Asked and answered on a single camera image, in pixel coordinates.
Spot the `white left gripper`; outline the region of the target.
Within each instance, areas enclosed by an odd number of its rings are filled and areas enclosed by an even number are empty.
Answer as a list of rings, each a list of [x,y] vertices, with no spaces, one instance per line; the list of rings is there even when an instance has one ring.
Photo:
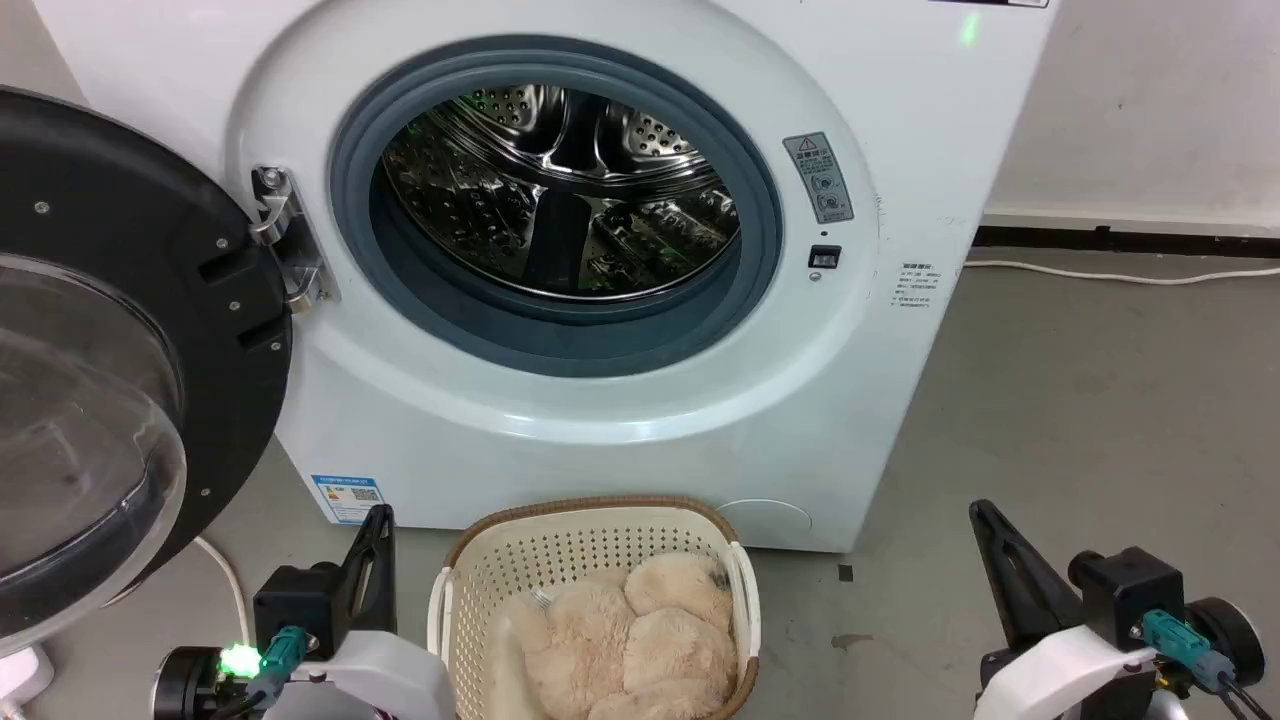
[[[302,664],[265,719],[454,719],[456,702],[442,659],[397,633],[396,519],[372,507],[340,566],[338,618],[349,629],[364,602],[366,628],[351,632],[326,661]]]

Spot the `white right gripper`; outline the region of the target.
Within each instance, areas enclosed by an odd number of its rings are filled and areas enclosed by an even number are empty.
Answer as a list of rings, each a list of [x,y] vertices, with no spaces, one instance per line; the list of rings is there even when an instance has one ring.
[[[1079,626],[1082,598],[993,502],[977,500],[968,514],[1007,648],[1028,650],[991,678],[977,719],[1056,719],[1156,657],[1147,644],[1121,651]]]

